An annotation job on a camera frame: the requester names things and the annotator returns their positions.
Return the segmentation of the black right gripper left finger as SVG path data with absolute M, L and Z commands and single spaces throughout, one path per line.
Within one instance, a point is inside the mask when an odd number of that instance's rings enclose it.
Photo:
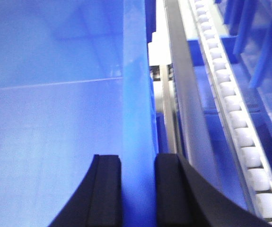
M 118 155 L 94 155 L 80 185 L 49 226 L 120 227 L 121 175 Z

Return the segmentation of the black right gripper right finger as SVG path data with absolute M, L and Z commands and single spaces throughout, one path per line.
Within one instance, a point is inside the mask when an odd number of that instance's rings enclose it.
M 181 154 L 157 154 L 159 227 L 268 227 L 205 180 Z

